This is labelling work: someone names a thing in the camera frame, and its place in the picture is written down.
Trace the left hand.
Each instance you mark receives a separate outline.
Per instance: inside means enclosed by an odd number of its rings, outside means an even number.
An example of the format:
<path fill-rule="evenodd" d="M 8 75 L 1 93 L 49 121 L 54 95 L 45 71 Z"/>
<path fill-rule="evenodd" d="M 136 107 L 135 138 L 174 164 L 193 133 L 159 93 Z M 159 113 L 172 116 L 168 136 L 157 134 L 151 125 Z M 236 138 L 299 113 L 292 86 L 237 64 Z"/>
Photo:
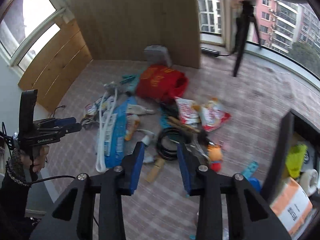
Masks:
<path fill-rule="evenodd" d="M 42 145 L 33 148 L 33 160 L 23 151 L 20 153 L 21 162 L 24 168 L 30 168 L 33 165 L 33 172 L 38 173 L 44 168 L 46 157 L 49 153 L 49 146 Z"/>

